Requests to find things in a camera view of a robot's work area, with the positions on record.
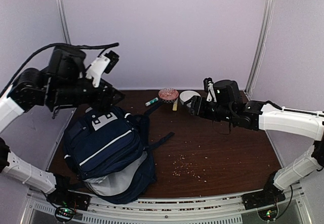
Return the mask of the white green glue stick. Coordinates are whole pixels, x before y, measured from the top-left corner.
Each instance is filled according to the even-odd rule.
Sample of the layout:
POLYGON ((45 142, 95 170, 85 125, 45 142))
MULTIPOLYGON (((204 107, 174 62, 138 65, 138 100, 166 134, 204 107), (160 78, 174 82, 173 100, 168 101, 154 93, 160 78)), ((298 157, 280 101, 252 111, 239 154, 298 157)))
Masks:
POLYGON ((150 105, 152 105, 152 104, 154 104, 154 103, 156 103, 156 102, 158 102, 158 97, 156 97, 156 98, 154 98, 154 99, 152 99, 152 100, 146 102, 146 103, 145 103, 145 106, 148 107, 148 106, 150 106, 150 105))

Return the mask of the navy blue student backpack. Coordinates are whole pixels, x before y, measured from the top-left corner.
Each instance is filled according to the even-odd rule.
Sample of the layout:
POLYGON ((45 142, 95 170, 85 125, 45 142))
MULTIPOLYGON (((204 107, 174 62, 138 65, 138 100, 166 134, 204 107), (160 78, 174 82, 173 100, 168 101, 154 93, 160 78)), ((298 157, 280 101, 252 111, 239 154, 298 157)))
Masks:
POLYGON ((87 188, 113 204, 128 204, 156 182, 152 151, 168 139, 149 143, 150 115, 161 103, 133 115, 114 106, 100 114, 88 110, 63 135, 64 159, 78 179, 70 190, 87 188))

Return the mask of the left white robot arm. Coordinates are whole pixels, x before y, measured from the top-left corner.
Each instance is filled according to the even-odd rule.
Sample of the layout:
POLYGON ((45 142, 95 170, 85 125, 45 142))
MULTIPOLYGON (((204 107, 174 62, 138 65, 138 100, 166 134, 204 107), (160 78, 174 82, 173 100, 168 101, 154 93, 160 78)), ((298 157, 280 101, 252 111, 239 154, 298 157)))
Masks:
POLYGON ((1 92, 1 135, 23 145, 52 142, 49 115, 83 104, 107 112, 124 98, 102 78, 119 60, 113 51, 117 46, 51 43, 37 50, 52 50, 45 68, 29 68, 24 62, 1 92))

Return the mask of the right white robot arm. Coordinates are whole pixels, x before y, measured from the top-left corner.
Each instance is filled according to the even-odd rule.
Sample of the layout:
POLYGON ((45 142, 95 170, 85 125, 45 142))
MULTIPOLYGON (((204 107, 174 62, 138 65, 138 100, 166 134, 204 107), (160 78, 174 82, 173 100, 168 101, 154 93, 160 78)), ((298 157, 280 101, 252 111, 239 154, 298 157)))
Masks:
POLYGON ((189 113, 211 121, 226 121, 229 127, 242 127, 250 130, 272 130, 300 135, 314 142, 300 157, 269 176, 260 201, 271 204, 279 192, 291 184, 323 170, 323 112, 286 108, 268 101, 244 102, 237 82, 220 80, 213 82, 204 79, 206 97, 192 96, 184 102, 189 113))

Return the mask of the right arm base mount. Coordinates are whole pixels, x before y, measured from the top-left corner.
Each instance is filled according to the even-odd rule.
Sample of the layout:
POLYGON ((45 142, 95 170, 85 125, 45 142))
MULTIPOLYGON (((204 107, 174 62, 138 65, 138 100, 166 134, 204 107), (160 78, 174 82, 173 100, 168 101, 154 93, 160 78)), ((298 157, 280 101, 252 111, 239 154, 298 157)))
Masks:
POLYGON ((261 190, 242 195, 245 210, 256 209, 258 217, 266 222, 275 221, 279 217, 278 204, 286 199, 282 192, 261 190))

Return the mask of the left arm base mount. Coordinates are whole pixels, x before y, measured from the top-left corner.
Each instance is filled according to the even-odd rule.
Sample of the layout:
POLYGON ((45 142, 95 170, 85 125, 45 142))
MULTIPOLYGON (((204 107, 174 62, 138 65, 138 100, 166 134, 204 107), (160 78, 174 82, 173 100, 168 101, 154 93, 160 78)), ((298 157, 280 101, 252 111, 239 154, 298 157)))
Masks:
POLYGON ((54 207, 54 217, 58 222, 71 221, 78 211, 87 211, 91 196, 76 192, 43 193, 46 200, 54 207))

